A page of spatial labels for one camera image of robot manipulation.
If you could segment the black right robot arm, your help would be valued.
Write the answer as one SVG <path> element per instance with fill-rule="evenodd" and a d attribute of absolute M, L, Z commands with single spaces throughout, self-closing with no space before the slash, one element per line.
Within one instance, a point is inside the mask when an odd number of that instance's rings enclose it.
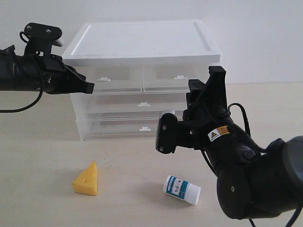
<path fill-rule="evenodd" d="M 303 138 L 276 139 L 262 148 L 249 126 L 239 127 L 227 104 L 221 66 L 209 67 L 209 79 L 188 82 L 182 125 L 186 144 L 204 151 L 216 175 L 219 204 L 232 219 L 273 218 L 303 209 Z"/>

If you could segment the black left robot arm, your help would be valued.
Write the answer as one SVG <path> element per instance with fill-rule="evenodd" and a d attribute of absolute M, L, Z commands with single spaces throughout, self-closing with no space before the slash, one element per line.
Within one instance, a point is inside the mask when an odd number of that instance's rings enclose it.
<path fill-rule="evenodd" d="M 84 93 L 91 94 L 94 83 L 75 68 L 63 63 L 62 57 L 35 54 L 18 56 L 12 45 L 0 51 L 1 91 L 38 91 L 51 95 Z"/>

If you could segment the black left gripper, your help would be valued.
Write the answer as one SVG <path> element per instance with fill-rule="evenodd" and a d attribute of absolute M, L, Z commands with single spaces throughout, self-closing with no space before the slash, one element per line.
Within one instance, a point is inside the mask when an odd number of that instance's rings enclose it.
<path fill-rule="evenodd" d="M 73 67 L 64 65 L 61 58 L 45 59 L 30 54 L 14 60 L 15 91 L 92 94 L 94 85 Z"/>

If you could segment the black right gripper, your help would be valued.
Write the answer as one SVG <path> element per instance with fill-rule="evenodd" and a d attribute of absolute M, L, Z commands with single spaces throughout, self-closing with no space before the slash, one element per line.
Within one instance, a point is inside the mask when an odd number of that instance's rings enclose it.
<path fill-rule="evenodd" d="M 234 125 L 227 107 L 225 75 L 222 66 L 209 66 L 206 83 L 188 81 L 187 109 L 178 122 L 177 146 L 198 150 L 235 147 L 239 141 L 229 131 Z"/>

